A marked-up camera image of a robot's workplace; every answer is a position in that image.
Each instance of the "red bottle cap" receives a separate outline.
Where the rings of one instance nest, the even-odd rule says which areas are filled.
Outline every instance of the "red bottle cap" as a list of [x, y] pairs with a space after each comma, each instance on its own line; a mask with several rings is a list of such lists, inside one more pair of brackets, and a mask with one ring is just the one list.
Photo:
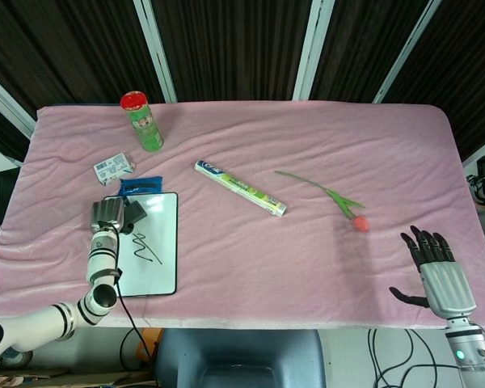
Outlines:
[[136, 111], [147, 104], [147, 97], [141, 91], [130, 91], [120, 99], [120, 106], [126, 111]]

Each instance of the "whiteboard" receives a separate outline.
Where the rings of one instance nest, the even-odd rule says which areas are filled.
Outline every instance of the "whiteboard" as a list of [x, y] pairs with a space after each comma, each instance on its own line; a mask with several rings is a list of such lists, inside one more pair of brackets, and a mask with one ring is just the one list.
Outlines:
[[126, 196], [147, 216], [133, 232], [120, 234], [118, 268], [123, 297], [169, 295], [176, 291], [178, 195], [175, 192]]

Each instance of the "robot finger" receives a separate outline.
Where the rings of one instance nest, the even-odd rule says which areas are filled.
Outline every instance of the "robot finger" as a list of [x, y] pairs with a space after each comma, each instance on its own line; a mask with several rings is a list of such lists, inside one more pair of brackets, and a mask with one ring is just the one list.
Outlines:
[[429, 308], [429, 302], [426, 297], [408, 296], [395, 287], [389, 287], [388, 289], [394, 295], [394, 297], [399, 299], [401, 302], [407, 303], [408, 305], [424, 307], [426, 309]]
[[433, 261], [435, 261], [431, 252], [431, 248], [429, 247], [428, 240], [424, 237], [424, 234], [416, 226], [410, 226], [410, 229], [417, 238], [419, 249], [422, 256], [424, 257], [424, 262], [432, 263]]
[[426, 261], [424, 260], [424, 257], [420, 252], [419, 246], [416, 244], [415, 241], [413, 241], [413, 238], [405, 233], [401, 233], [401, 238], [404, 240], [407, 248], [410, 250], [411, 258], [413, 259], [413, 262], [417, 267], [417, 271], [420, 272], [420, 265], [424, 264]]
[[445, 261], [454, 261], [453, 252], [451, 251], [447, 241], [445, 241], [445, 238], [443, 238], [439, 233], [435, 233], [433, 236], [442, 250], [442, 255], [444, 256]]
[[431, 252], [434, 258], [434, 261], [445, 261], [444, 255], [442, 255], [442, 250], [438, 245], [436, 239], [426, 230], [422, 231], [422, 234], [428, 240], [429, 247], [431, 248]]

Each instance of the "green stem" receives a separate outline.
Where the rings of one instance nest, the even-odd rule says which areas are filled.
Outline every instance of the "green stem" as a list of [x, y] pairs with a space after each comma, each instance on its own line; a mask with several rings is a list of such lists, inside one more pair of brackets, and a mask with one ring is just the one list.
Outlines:
[[321, 188], [323, 191], [326, 191], [326, 190], [329, 190], [328, 188], [325, 188], [324, 186], [322, 186], [321, 184], [318, 184], [316, 182], [313, 182], [312, 180], [308, 180], [308, 179], [305, 179], [305, 178], [302, 178], [301, 176], [298, 176], [298, 175], [295, 175], [295, 174], [290, 174], [288, 172], [284, 172], [284, 171], [275, 171], [277, 174], [280, 174], [280, 175], [285, 175], [285, 176], [289, 176], [291, 178], [295, 178], [297, 180], [301, 180], [302, 182], [306, 182], [306, 183], [310, 183], [312, 184], [313, 186], [316, 186], [317, 188]]

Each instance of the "toothpaste box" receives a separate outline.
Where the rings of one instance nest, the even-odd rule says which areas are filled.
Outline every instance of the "toothpaste box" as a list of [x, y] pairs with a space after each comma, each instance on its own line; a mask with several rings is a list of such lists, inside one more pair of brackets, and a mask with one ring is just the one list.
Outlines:
[[135, 168], [134, 164], [120, 153], [94, 165], [94, 171], [99, 182], [106, 186], [121, 176], [134, 172]]
[[232, 174], [228, 174], [203, 160], [198, 160], [194, 165], [194, 169], [219, 183], [221, 186], [260, 206], [273, 216], [282, 217], [287, 209], [287, 206], [279, 202], [276, 198], [253, 188], [249, 184], [235, 178]]

